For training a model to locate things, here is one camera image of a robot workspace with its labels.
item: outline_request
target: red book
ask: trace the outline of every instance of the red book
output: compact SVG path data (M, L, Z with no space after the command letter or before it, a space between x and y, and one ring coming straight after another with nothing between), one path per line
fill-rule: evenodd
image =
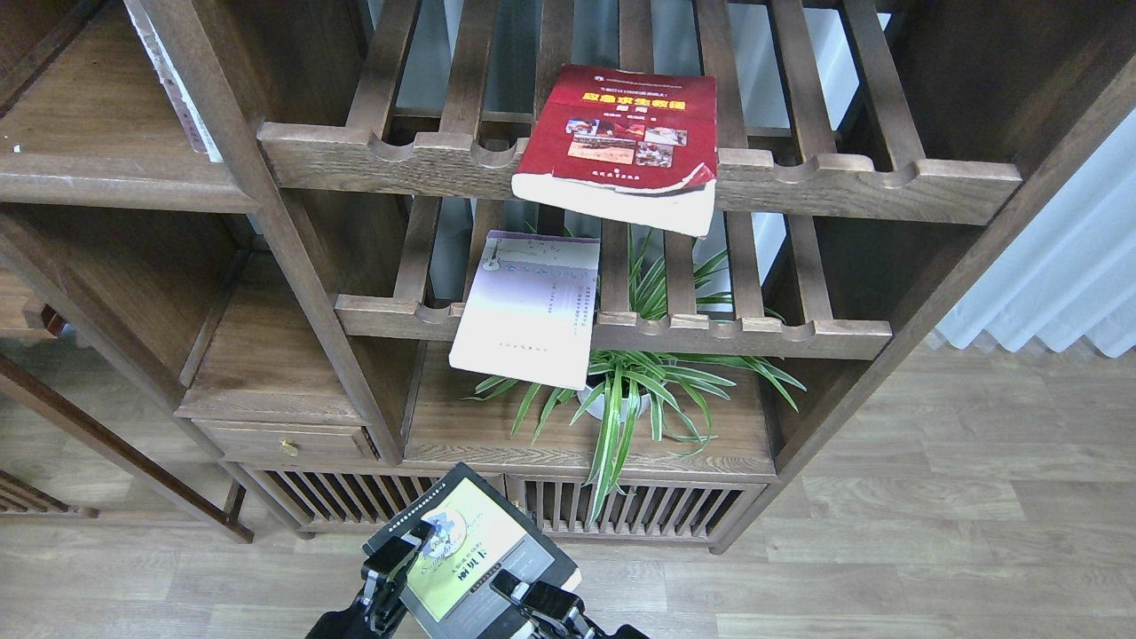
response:
M565 65L512 176L513 194L704 235L717 113L712 77Z

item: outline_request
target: white curtain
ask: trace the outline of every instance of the white curtain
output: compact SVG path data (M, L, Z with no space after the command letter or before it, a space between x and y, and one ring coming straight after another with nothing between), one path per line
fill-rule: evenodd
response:
M1081 338L1109 357L1136 346L1136 111L1034 218L938 331L966 348L983 331L1016 351Z

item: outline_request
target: slatted shelf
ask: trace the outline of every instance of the slatted shelf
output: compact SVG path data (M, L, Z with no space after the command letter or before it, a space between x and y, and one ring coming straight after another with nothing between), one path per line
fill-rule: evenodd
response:
M695 2L704 73L719 78L727 93L736 89L727 0ZM289 123L266 123L259 139L270 159L282 186L344 191L392 192L511 199L510 177L525 151L527 138L510 140L511 147L492 150L483 146L478 124L481 90L465 91L484 80L485 64L492 41L492 15L495 3L473 2L463 20L465 43L459 41L451 78L460 81L462 90L451 86L446 111L435 131L419 131L409 142L393 141L387 132L395 119L393 100L401 81L409 34L414 27L417 2L391 2L379 18L368 72L357 93L357 105L367 105L374 119L349 118L348 125L311 126ZM632 32L650 31L650 10L632 9L620 3L621 11L640 11ZM800 0L769 0L771 23L777 34L778 59L783 83L791 93L792 133L804 141L802 151L792 164L782 164L774 148L761 139L749 139L729 127L728 140L719 149L717 207L730 211L776 210L791 215L824 215L984 225L1017 189L1020 175L1010 164L962 161L949 158L926 158L918 133L903 98L895 65L887 51L884 33L874 18L876 5L870 0L840 3L851 51L861 82L866 86L864 102L884 138L887 160L877 167L867 156L838 152L832 143L827 125L824 131L813 125L824 114L824 97L813 85L817 66L812 60L808 32ZM810 5L833 6L832 2ZM570 47L568 19L571 2L545 2L541 30L542 52L537 59L537 94L549 88L550 69L566 60ZM623 38L621 42L650 39ZM620 63L626 68L650 66L645 58L634 58L621 49ZM734 98L720 101L720 113L740 114ZM511 117L523 121L524 114ZM451 123L463 123L459 131ZM827 139L825 144L815 141Z
M794 131L797 134L795 138L790 136L788 140L795 148L793 152L801 157L826 152L833 155L835 139L828 131L827 116L824 115L824 98L820 96L816 61L812 60L808 33L801 32L804 28L803 10L799 5L791 3L788 7L790 9L785 11L793 22L787 33L784 25L779 31L784 43L778 50L787 51L782 52L779 58L794 60L782 65L786 76L800 77L790 92L791 106L799 107L795 111L800 117L794 123ZM478 2L466 5L458 30L454 56L456 59L463 61L451 69L445 106L438 118L438 132L433 135L460 135L468 140L478 138L484 116L481 106L491 41L487 24L492 23L490 19L492 9L492 5ZM534 99L534 113L537 114L551 91L556 77L552 69L558 69L568 61L571 41L571 28L563 25L571 23L567 16L571 13L573 3L550 2L545 9L541 27L545 38L541 41L537 58L538 82ZM653 70L650 3L644 0L625 1L619 3L619 10L621 66L632 70ZM698 2L695 10L700 40L703 42L701 48L703 66L707 73L725 78L719 82L719 101L722 107L719 115L720 144L722 147L732 143L744 144L749 135L742 119L741 96L734 73L736 63L728 38L726 3ZM401 69L406 63L408 42L406 38L399 39L398 35L412 24L411 11L408 6L399 2L387 5L384 11L366 68ZM795 44L801 38L804 38L803 45ZM805 59L795 61L797 57ZM393 99L396 76L396 70L386 74L365 72L349 119L362 123L366 121L366 114L376 114L377 119L367 121L367 130L389 128L390 122L396 119L392 115L395 110L390 103L384 102L377 108L368 105L378 98ZM427 133L418 133L416 139L420 140L423 135ZM266 144L266 150L269 150L269 146L270 143ZM454 171L460 172L452 165L445 165L444 169L435 167L432 175L444 176ZM465 287L467 294L476 260L484 248L485 234L500 224L502 198L479 199L477 202L467 265ZM436 307L427 304L425 299L440 207L441 197L437 194L418 194L415 198L403 243L402 263L391 297L356 296L350 291L339 296L336 312L348 334L452 341L463 304L457 301ZM663 236L668 315L661 320L648 321L632 312L627 299L626 247L629 230L626 224L604 221L600 259L604 292L596 314L593 347L835 359L875 357L891 339L888 324L879 321L834 317L812 219L804 215L787 216L786 219L791 238L793 274L799 288L796 299L800 300L800 313L796 315L801 317L801 322L796 325L786 325L779 320L766 316L758 277L753 223L747 209L726 214L732 290L735 299L734 313L727 318L711 318L700 314L695 308L691 241L690 238L674 233L666 233ZM559 229L561 225L562 211L541 207L538 227Z

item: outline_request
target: white pot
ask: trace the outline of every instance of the white pot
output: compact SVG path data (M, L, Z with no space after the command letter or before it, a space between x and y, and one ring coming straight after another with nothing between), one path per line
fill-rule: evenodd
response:
M576 399L579 400L579 405L580 406L584 405L584 401L587 400L587 396L590 396L590 395L592 395L592 387L590 387L590 385L585 385L583 390L576 391ZM595 417L596 420L603 420L603 409L607 406L607 400L608 400L608 396L601 395L599 399L596 399L595 401L593 401L592 405L587 407L587 414L591 415L591 416L593 416L593 417ZM628 399L621 399L620 400L620 405L619 405L619 422L620 423L627 421L627 412L630 408L629 405L630 405L630 401ZM646 409L650 408L650 407L651 407L651 396L646 395L646 393L641 395L640 396L640 409L638 409L638 413L635 414L635 417L638 418L641 415L643 415L643 413L646 413Z

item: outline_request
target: wooden drawer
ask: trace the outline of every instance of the wooden drawer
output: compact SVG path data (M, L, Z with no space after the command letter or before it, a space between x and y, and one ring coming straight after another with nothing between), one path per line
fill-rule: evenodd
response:
M194 420L233 462L374 459L361 426Z

